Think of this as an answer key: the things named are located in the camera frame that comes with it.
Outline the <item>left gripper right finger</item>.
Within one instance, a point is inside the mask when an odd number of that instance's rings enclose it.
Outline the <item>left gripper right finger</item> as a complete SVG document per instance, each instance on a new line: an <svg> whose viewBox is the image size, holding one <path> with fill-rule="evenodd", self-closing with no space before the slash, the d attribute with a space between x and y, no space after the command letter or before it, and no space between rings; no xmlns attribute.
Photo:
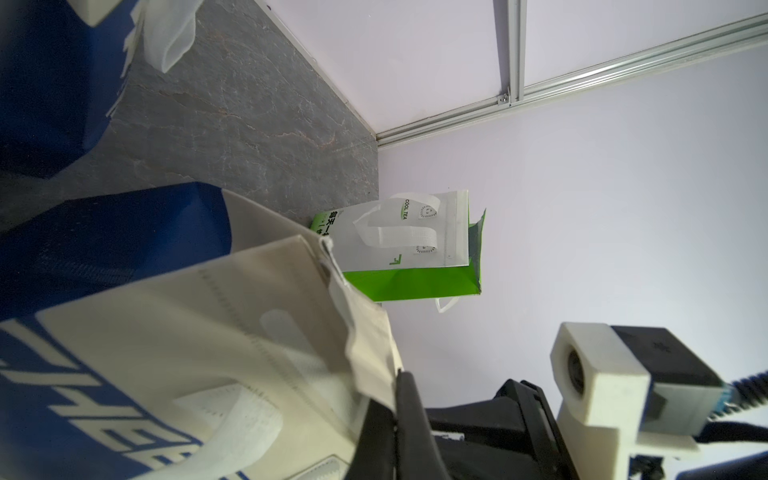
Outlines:
<svg viewBox="0 0 768 480"><path fill-rule="evenodd" d="M396 382L396 478L449 480L412 373L401 370Z"/></svg>

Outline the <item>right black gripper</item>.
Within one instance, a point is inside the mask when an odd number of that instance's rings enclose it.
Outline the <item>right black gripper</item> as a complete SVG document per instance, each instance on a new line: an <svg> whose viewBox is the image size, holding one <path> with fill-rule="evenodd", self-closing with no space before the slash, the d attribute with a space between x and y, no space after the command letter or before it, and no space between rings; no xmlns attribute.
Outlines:
<svg viewBox="0 0 768 480"><path fill-rule="evenodd" d="M543 390L528 381L509 379L491 400L426 415L452 479L579 478Z"/></svg>

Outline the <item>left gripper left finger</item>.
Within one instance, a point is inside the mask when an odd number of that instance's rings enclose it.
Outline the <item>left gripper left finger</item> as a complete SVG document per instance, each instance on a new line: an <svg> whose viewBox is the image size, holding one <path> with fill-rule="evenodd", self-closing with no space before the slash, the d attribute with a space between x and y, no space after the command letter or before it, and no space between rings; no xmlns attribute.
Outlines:
<svg viewBox="0 0 768 480"><path fill-rule="evenodd" d="M393 480L396 422L392 411L371 400L345 480Z"/></svg>

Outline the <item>green white takeout bag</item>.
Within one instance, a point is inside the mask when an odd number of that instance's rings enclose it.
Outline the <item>green white takeout bag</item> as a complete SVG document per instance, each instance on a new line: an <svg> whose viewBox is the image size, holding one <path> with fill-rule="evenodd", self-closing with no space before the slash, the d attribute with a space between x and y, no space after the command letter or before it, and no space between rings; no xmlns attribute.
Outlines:
<svg viewBox="0 0 768 480"><path fill-rule="evenodd" d="M440 313L482 292L484 217L469 192L401 193L323 211L311 229L333 242L345 278L377 303L432 299Z"/></svg>

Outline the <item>blue tote bag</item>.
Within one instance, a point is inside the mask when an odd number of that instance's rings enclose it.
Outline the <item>blue tote bag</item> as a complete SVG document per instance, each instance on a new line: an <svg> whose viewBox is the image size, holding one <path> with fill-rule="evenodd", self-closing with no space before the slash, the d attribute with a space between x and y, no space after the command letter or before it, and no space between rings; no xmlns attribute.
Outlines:
<svg viewBox="0 0 768 480"><path fill-rule="evenodd" d="M4 1L1 168L50 178L89 153L138 51L168 72L192 47L198 1Z"/></svg>
<svg viewBox="0 0 768 480"><path fill-rule="evenodd" d="M384 310L330 237L186 183L1 237L5 479L287 479L394 411Z"/></svg>

